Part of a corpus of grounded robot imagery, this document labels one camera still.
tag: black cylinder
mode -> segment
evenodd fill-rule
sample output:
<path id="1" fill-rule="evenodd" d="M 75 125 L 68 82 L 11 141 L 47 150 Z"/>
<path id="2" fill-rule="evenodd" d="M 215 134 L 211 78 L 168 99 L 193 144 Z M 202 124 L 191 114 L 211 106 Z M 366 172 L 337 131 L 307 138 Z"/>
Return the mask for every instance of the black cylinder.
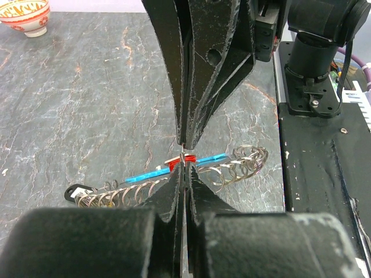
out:
<path id="1" fill-rule="evenodd" d="M 329 72 L 337 46 L 325 39 L 298 33 L 292 49 L 288 67 L 291 72 L 304 78 L 323 80 Z"/>

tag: white label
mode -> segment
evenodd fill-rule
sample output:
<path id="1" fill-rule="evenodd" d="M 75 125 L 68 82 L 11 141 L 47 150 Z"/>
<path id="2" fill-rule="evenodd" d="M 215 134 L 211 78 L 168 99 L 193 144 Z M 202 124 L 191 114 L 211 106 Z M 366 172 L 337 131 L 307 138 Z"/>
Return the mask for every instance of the white label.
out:
<path id="1" fill-rule="evenodd" d="M 92 190 L 88 190 L 88 189 L 85 189 L 85 188 L 81 188 L 81 187 L 77 187 L 74 191 L 74 193 L 71 194 L 71 198 L 74 198 L 76 197 L 77 194 L 79 193 L 92 193 L 93 191 Z"/>

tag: metal spring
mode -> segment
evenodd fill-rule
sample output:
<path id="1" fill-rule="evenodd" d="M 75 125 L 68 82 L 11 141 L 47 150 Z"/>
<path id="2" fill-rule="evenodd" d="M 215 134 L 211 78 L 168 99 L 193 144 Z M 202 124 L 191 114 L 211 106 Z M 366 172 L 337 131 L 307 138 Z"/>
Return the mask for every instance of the metal spring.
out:
<path id="1" fill-rule="evenodd" d="M 199 173 L 206 173 L 208 181 L 220 186 L 221 191 L 226 185 L 238 182 L 256 175 L 264 166 L 268 159 L 268 151 L 265 148 L 254 147 L 251 145 L 241 145 L 232 152 L 232 159 L 229 162 L 214 165 L 199 167 Z M 212 174 L 216 174 L 219 182 L 212 180 Z M 119 207 L 119 206 L 136 206 L 144 200 L 145 190 L 148 189 L 147 196 L 150 197 L 156 185 L 159 185 L 168 178 L 160 178 L 156 181 L 147 181 L 140 185 L 132 185 L 126 188 L 119 188 L 117 180 L 111 184 L 105 182 L 100 189 L 94 189 L 91 193 L 78 194 L 75 197 L 75 202 L 78 207 Z"/>

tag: black cable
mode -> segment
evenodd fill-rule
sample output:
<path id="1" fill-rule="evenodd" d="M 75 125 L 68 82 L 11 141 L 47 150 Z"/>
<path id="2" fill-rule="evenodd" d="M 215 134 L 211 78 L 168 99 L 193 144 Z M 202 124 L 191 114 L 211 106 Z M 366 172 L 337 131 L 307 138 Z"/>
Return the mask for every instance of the black cable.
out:
<path id="1" fill-rule="evenodd" d="M 343 87 L 344 87 L 344 82 L 347 77 L 348 69 L 350 66 L 351 58 L 352 58 L 353 40 L 347 42 L 346 46 L 347 48 L 345 50 L 343 70 L 341 71 L 341 76 L 339 79 L 339 83 L 337 84 L 337 90 L 336 90 L 337 97 L 339 98 L 339 106 L 337 107 L 337 109 L 334 111 L 334 113 L 331 113 L 331 114 L 320 113 L 317 111 L 315 107 L 312 106 L 312 102 L 314 98 L 311 97 L 310 99 L 309 106 L 311 107 L 312 112 L 320 118 L 330 119 L 330 118 L 337 116 L 341 112 L 341 105 L 343 104 Z"/>

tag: marble surface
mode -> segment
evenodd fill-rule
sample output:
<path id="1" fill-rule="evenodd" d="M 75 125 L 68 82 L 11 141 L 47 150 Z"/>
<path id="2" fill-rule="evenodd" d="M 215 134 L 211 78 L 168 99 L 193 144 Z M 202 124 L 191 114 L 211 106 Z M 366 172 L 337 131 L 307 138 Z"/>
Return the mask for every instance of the marble surface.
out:
<path id="1" fill-rule="evenodd" d="M 73 206 L 74 183 L 154 170 L 179 154 L 172 95 L 146 14 L 52 13 L 39 38 L 0 24 L 0 248 L 19 217 Z M 244 212 L 283 211 L 272 63 L 254 72 L 211 118 L 194 153 L 265 147 L 259 175 L 219 195 Z"/>

